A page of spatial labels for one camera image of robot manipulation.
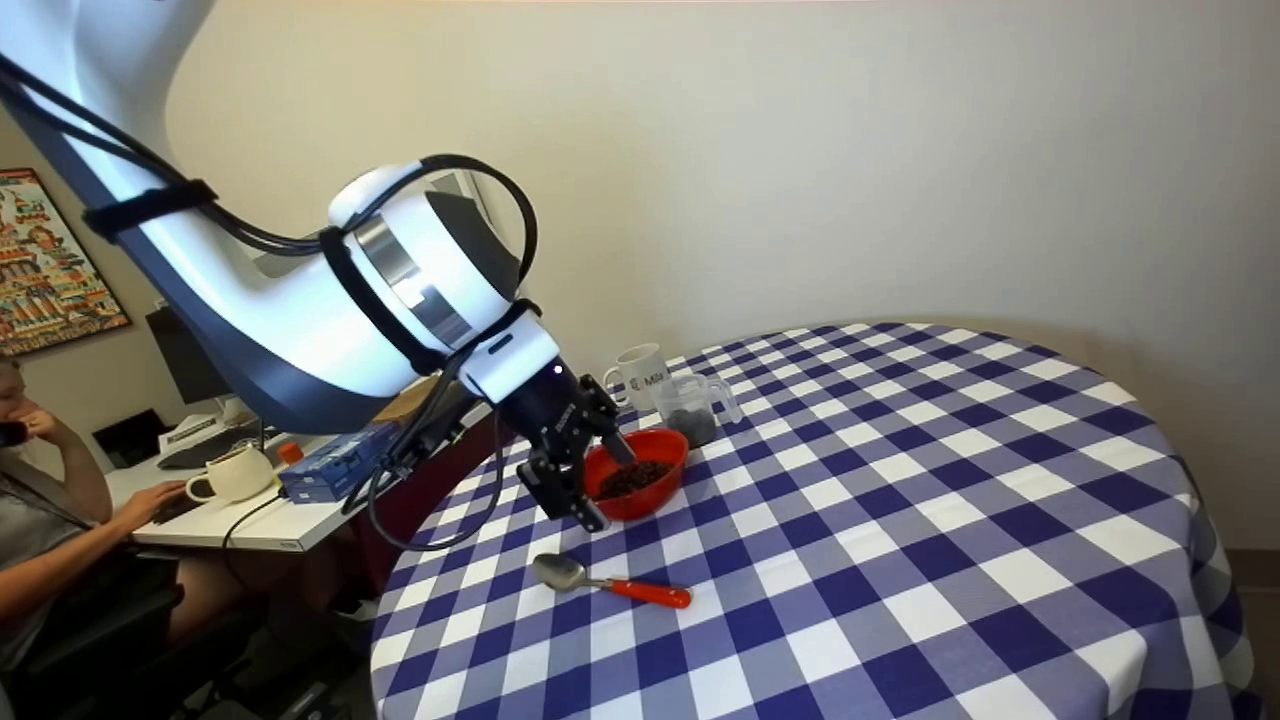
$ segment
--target red spoon handle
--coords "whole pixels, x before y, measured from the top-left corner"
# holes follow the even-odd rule
[[[661,605],[661,609],[689,609],[691,605],[689,586],[669,586],[669,583],[607,579],[602,586],[613,597],[625,597],[635,605]]]

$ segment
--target computer monitor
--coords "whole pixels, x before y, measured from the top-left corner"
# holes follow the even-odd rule
[[[172,309],[154,309],[146,315],[146,328],[151,328],[151,340],[154,340],[154,348],[160,348],[160,355],[168,365],[168,374],[172,374],[176,390],[184,394],[184,402],[233,394],[233,389],[222,384],[214,365],[205,355],[205,348],[197,344],[189,324],[176,320]]]

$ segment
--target round table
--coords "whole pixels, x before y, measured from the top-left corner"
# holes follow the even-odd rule
[[[475,539],[399,554],[372,643],[384,715],[1258,708],[1214,531],[1111,380],[936,324],[786,328],[672,371],[721,374],[745,419],[661,516],[579,531],[507,481]],[[462,528],[486,482],[475,469],[415,539]],[[537,552],[685,583],[691,609],[555,597]]]

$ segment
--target red bowl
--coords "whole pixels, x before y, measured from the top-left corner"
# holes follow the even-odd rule
[[[669,433],[669,426],[632,433],[625,440],[627,440],[635,463],[665,463],[665,470],[652,482],[641,482],[641,487],[621,493],[621,494],[602,494],[602,481],[621,463],[602,448],[592,448],[589,459],[585,459],[585,493],[602,516],[641,521],[641,516],[652,516],[657,507],[665,507],[676,494],[685,463],[689,463],[689,440],[680,433]]]

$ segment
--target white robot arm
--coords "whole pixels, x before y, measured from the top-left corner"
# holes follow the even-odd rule
[[[548,516],[594,528],[579,499],[592,435],[627,459],[616,407],[574,380],[516,289],[537,250],[523,193],[466,155],[374,167],[347,182],[328,229],[282,239],[244,223],[172,170],[162,92],[210,0],[17,0],[0,30],[0,101],[251,411],[288,433],[364,426],[412,374],[442,371],[533,440],[521,481]],[[475,204],[415,193],[472,167],[523,217],[516,258]],[[291,255],[265,270],[238,248]]]

